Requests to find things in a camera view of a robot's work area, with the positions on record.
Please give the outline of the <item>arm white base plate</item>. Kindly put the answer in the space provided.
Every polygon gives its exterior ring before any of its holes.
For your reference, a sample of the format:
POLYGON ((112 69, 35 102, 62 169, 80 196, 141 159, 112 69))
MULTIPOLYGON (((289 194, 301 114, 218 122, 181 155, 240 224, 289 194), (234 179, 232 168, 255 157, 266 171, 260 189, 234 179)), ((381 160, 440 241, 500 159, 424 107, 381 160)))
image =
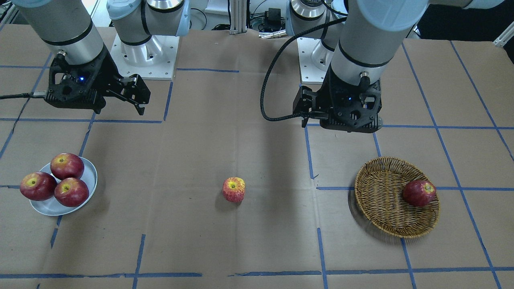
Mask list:
POLYGON ((180 37, 153 35, 145 44, 130 46, 116 35, 111 57, 123 77, 138 74, 145 80, 172 80, 180 37))
POLYGON ((321 85, 333 52, 320 39, 298 38, 301 84, 321 85))

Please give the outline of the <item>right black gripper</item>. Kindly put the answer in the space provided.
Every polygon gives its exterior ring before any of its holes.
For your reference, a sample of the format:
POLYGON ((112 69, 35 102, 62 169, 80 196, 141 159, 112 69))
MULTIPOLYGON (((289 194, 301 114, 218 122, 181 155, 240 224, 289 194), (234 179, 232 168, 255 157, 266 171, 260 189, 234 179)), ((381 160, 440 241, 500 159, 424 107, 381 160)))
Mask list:
MULTIPOLYGON (((58 64, 66 71, 72 66, 67 60, 66 52, 62 50, 57 52, 51 65, 53 63, 58 64)), ((121 76, 106 47, 103 47, 97 57, 82 65, 90 65, 98 70, 95 84, 104 99, 106 97, 116 97, 121 101, 132 104, 140 116, 144 115, 145 106, 149 104, 151 92, 141 75, 121 76)))

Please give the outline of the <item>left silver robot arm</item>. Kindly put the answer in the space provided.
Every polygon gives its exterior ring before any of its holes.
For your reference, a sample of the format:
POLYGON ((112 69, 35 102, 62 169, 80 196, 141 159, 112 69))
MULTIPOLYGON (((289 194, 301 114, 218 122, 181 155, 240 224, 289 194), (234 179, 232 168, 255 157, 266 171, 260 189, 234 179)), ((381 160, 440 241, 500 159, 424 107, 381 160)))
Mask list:
POLYGON ((301 88, 291 118, 325 124, 365 126, 378 121, 379 80, 403 40, 429 5, 489 9, 499 0, 335 0, 329 11, 322 0, 290 0, 288 35, 328 39, 332 58, 317 92, 301 88))

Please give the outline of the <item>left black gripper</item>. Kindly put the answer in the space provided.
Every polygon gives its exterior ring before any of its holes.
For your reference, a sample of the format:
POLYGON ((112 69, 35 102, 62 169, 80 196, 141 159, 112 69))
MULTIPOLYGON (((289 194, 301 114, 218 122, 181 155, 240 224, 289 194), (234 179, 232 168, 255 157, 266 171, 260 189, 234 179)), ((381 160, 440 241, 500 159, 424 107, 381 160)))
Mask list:
POLYGON ((321 88, 316 91, 316 119, 327 119, 328 107, 335 97, 361 94, 378 94, 381 97, 381 80, 372 82, 367 75, 357 77, 357 84, 349 84, 341 80, 329 66, 321 88))

